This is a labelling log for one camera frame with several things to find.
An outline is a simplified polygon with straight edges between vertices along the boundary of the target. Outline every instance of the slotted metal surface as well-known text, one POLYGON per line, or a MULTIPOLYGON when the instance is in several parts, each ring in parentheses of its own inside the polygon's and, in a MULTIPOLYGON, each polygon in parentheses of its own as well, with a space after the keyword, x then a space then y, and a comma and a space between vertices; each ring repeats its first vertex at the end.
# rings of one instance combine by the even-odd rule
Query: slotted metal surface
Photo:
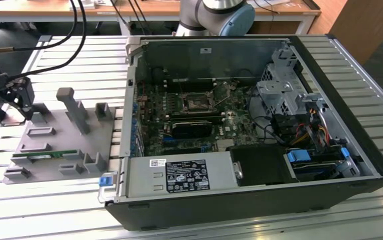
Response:
MULTIPOLYGON (((61 38, 54 37, 50 43, 61 38)), ((34 52, 24 71, 65 61, 78 39, 72 37, 62 46, 34 52)), ((383 92, 335 40, 325 36, 301 36, 300 39, 383 153, 383 92)), ((82 100, 85 107, 97 102, 117 107, 110 170, 116 170, 118 164, 126 76, 124 43, 121 36, 89 36, 73 64, 30 77, 36 102, 45 102, 49 109, 65 108, 56 101, 56 90, 65 86, 76 89, 74 97, 82 100)), ((304 77, 313 89, 305 73, 304 77)), ((22 126, 0 128, 0 239, 383 239, 383 188, 353 196, 323 211, 126 231, 97 201, 97 178, 16 185, 1 183, 22 130, 22 126)))

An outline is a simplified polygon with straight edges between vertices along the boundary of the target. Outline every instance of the motherboard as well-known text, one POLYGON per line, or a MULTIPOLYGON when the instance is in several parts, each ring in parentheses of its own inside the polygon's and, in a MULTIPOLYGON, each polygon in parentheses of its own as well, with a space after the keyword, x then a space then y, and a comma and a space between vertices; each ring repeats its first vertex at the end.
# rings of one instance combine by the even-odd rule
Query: motherboard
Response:
POLYGON ((251 87, 234 79, 141 82, 136 88, 144 156, 222 152, 259 142, 251 87))

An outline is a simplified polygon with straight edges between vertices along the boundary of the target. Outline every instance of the warning label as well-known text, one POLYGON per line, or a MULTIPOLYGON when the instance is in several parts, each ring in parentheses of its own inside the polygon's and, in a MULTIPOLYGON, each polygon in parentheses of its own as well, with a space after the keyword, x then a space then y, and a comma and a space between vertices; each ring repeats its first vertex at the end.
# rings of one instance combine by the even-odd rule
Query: warning label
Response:
POLYGON ((164 167, 168 193, 210 189, 205 160, 166 162, 164 167))

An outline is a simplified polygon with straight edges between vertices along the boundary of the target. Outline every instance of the wire bundle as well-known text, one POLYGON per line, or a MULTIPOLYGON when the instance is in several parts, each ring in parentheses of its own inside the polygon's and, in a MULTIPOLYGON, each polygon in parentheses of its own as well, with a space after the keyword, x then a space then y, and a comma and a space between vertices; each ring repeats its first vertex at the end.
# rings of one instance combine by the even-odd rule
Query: wire bundle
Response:
MULTIPOLYGON (((73 31, 74 31, 76 26, 77 26, 77 10, 76 10, 76 6, 74 6, 74 3, 73 3, 73 0, 69 0, 69 2, 70 2, 70 5, 73 7, 72 8, 73 9, 73 24, 72 24, 70 31, 69 31, 68 35, 65 36, 65 38, 61 41, 58 41, 58 42, 56 42, 56 43, 53 43, 50 45, 37 46, 37 47, 12 48, 13 51, 33 51, 33 50, 49 49, 49 48, 53 48, 53 47, 58 46, 60 44, 62 44, 72 37, 73 31)), ((9 78, 8 78, 9 81, 12 81, 14 79, 18 79, 18 78, 22 78, 22 77, 26 77, 28 75, 41 74, 44 72, 60 69, 60 68, 65 67, 68 64, 70 64, 70 62, 77 57, 78 52, 81 51, 82 46, 85 44, 85 40, 86 40, 86 25, 88 25, 84 4, 82 4, 81 1, 77 1, 77 3, 78 3, 80 11, 81 11, 82 30, 81 30, 80 44, 78 44, 78 47, 77 47, 74 53, 72 54, 69 59, 62 64, 52 66, 52 67, 46 67, 46 68, 42 68, 42 69, 38 69, 38 70, 28 71, 28 72, 20 73, 20 74, 13 75, 13 76, 9 76, 9 78)))

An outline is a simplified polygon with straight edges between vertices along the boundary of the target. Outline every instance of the blue tab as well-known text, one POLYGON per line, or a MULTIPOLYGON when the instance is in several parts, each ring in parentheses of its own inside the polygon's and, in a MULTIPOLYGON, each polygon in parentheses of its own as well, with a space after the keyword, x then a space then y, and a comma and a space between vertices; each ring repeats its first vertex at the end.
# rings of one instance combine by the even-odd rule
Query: blue tab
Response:
POLYGON ((287 159, 289 160, 289 163, 293 163, 296 161, 296 158, 293 157, 292 152, 287 154, 287 159))
POLYGON ((98 186, 108 187, 113 185, 113 178, 110 176, 101 176, 98 178, 98 186))
POLYGON ((292 156, 292 158, 288 157, 291 163, 312 160, 307 150, 292 150, 288 154, 292 156))
POLYGON ((340 148, 340 152, 343 153, 343 156, 344 156, 345 159, 351 156, 351 153, 349 153, 349 151, 347 150, 345 147, 340 148))

